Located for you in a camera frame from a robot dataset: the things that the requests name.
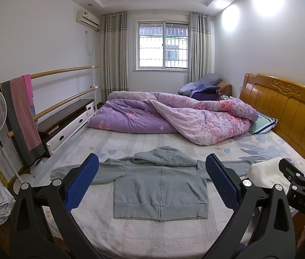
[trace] wooden floor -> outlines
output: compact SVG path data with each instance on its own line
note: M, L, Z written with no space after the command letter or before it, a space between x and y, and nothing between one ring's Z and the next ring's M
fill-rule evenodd
M305 214L298 212L293 217L293 222L295 229L295 244L297 244L305 225ZM68 250L67 245L61 239L54 238L54 241L59 247ZM7 221L0 226L0 246L7 254L10 253L10 221Z

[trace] wooden headboard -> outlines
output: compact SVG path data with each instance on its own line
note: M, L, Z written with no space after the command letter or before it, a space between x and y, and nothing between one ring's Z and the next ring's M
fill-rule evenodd
M278 119L273 131L305 159L305 85L264 74L246 74L240 99Z

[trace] curtain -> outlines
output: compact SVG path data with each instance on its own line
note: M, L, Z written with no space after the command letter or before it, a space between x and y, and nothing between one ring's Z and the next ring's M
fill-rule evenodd
M202 78L211 69L210 17L191 13L190 82Z
M102 102L111 92L128 91L127 13L107 14L100 21Z

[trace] carved headboard decoration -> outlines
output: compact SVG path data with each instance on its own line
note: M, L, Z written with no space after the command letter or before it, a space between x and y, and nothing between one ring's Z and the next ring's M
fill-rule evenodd
M278 80L275 80L275 79L272 80L272 85L274 87L277 87L284 94L293 93L293 94L299 96L302 93L299 87L295 87L291 84L287 84L285 82L278 81Z

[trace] brown cushion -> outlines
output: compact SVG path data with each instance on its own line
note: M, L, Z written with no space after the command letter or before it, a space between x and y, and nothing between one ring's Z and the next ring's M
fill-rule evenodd
M232 96L232 85L222 81L217 84L219 86L219 94L222 95L227 95L227 96Z

